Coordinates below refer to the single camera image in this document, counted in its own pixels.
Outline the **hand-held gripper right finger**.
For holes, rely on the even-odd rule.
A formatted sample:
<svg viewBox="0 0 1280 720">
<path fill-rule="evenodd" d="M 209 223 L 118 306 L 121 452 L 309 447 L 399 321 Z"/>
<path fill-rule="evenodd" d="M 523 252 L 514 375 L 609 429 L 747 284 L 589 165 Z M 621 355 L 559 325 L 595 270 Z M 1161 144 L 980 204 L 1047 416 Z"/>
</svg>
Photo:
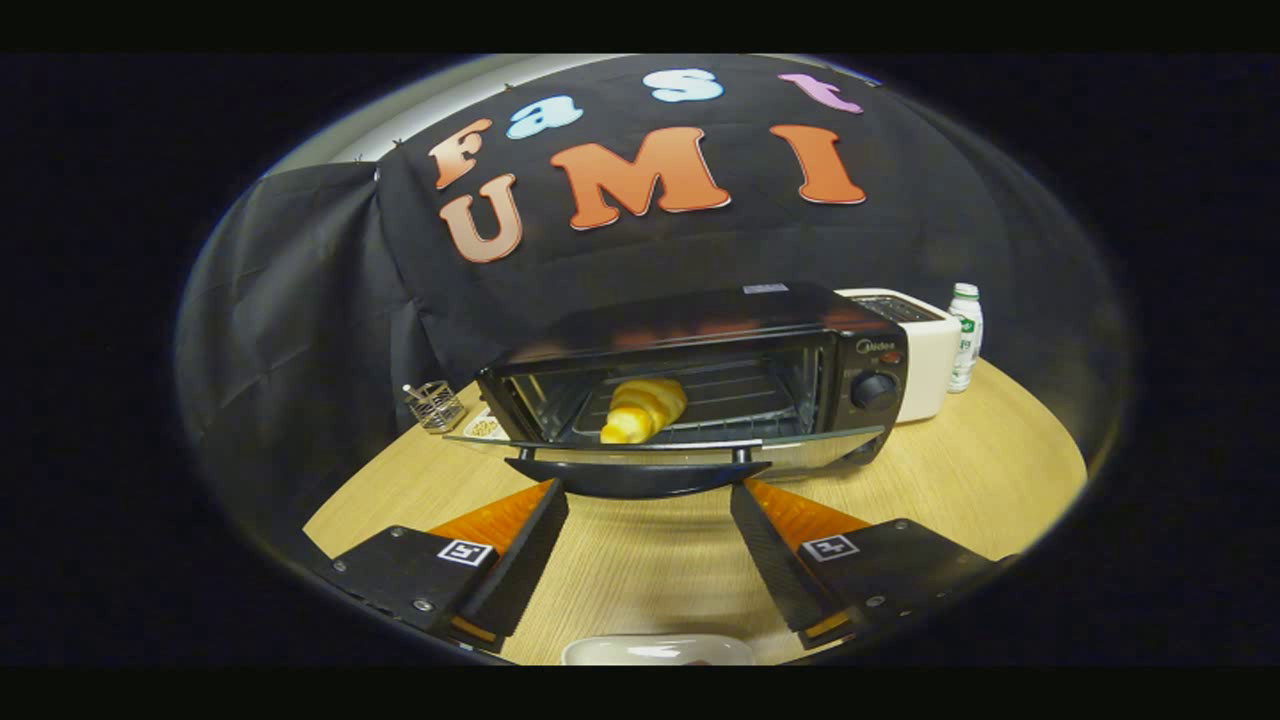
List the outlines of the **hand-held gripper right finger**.
<svg viewBox="0 0 1280 720">
<path fill-rule="evenodd" d="M 867 644 L 956 603 L 1010 566 L 906 518 L 872 524 L 763 480 L 730 511 L 804 650 Z"/>
</svg>

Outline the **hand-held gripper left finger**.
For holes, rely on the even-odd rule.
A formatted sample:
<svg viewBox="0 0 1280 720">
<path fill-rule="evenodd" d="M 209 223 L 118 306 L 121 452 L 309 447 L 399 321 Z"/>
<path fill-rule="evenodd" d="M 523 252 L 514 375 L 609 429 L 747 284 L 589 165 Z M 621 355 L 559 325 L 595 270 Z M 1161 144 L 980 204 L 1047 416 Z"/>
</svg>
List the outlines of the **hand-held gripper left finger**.
<svg viewBox="0 0 1280 720">
<path fill-rule="evenodd" d="M 570 515 L 561 480 L 430 530 L 388 527 L 325 566 L 325 580 L 426 635 L 490 652 L 515 634 Z"/>
</svg>

